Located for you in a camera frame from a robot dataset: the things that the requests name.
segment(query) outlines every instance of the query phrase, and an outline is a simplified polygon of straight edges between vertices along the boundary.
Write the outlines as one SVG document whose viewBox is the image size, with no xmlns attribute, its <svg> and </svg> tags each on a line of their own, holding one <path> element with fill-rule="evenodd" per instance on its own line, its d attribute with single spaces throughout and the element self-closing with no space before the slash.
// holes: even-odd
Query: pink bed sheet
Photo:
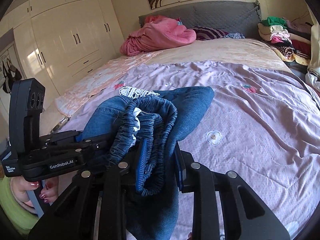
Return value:
<svg viewBox="0 0 320 240">
<path fill-rule="evenodd" d="M 69 88 L 64 95 L 56 98 L 58 111 L 66 117 L 71 117 L 90 97 L 121 78 L 129 69 L 146 63 L 160 53 L 162 51 L 110 60 Z"/>
<path fill-rule="evenodd" d="M 196 40 L 194 30 L 178 25 L 177 20 L 167 17 L 147 18 L 141 29 L 129 35 L 122 44 L 120 52 L 124 55 L 135 56 L 140 53 L 172 49 L 189 45 Z"/>
</svg>

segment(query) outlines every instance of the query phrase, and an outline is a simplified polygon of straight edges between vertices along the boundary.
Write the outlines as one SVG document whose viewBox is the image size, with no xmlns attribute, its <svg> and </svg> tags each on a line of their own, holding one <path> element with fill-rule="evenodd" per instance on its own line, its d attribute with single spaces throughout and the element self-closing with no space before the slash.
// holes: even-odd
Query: black device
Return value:
<svg viewBox="0 0 320 240">
<path fill-rule="evenodd" d="M 40 181 L 85 169 L 51 206 L 43 204 L 38 197 L 30 198 L 34 205 L 39 204 L 43 213 L 28 239 L 42 240 L 45 235 L 48 240 L 91 240 L 102 191 L 98 239 L 125 240 L 125 202 L 128 194 L 135 193 L 136 167 L 146 139 L 142 138 L 139 148 L 128 153 L 121 163 L 93 175 L 86 168 L 86 162 L 95 150 L 110 149 L 115 134 L 80 142 L 77 138 L 81 132 L 75 130 L 39 137 L 44 92 L 36 79 L 16 82 L 12 88 L 11 146 L 1 156 L 5 174 Z M 195 162 L 191 153 L 181 151 L 178 144 L 174 156 L 179 190 L 194 192 L 193 240 L 220 239 L 216 191 L 220 193 L 226 240 L 290 239 L 273 212 L 235 171 L 226 174 L 210 171 Z"/>
</svg>

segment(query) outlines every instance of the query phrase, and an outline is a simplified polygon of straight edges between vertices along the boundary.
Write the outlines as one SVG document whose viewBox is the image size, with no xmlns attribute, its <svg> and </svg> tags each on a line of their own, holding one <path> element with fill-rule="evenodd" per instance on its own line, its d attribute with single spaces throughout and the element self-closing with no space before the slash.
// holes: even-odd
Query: black handbag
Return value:
<svg viewBox="0 0 320 240">
<path fill-rule="evenodd" d="M 14 83 L 14 79 L 12 77 L 11 71 L 10 70 L 7 71 L 7 69 L 5 68 L 4 62 L 2 62 L 2 69 L 3 69 L 3 76 L 5 77 L 5 82 L 2 86 L 2 89 L 7 94 L 10 94 L 13 83 Z"/>
<path fill-rule="evenodd" d="M 7 66 L 9 71 L 12 71 L 14 73 L 14 80 L 15 81 L 19 81 L 22 79 L 22 75 L 20 73 L 20 71 L 11 63 L 11 60 L 9 58 L 7 58 Z"/>
</svg>

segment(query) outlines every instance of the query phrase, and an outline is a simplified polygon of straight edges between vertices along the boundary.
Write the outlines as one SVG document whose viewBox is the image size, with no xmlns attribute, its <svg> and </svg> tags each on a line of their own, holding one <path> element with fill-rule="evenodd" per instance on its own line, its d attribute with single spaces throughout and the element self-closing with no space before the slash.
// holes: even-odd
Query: lavender bedsheet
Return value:
<svg viewBox="0 0 320 240">
<path fill-rule="evenodd" d="M 210 60 L 141 65 L 120 81 L 146 90 L 211 86 L 211 107 L 180 148 L 213 171 L 240 174 L 292 238 L 304 227 L 320 200 L 320 98 L 308 85 L 289 72 Z M 83 105 L 63 130 L 82 130 L 101 102 L 119 94 L 116 83 Z M 220 141 L 211 139 L 215 132 Z M 192 194 L 180 194 L 171 239 L 188 238 L 192 212 Z"/>
</svg>

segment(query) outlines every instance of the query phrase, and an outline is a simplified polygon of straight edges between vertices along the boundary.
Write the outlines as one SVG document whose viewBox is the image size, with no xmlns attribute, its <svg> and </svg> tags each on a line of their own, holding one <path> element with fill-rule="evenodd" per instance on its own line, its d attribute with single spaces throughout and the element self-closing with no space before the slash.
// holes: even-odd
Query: pink comforter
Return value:
<svg viewBox="0 0 320 240">
<path fill-rule="evenodd" d="M 144 52 L 185 46 L 196 40 L 195 31 L 178 25 L 177 20 L 166 17 L 154 18 L 147 18 L 147 23 L 141 29 L 129 35 L 120 48 L 122 54 L 135 56 Z"/>
</svg>

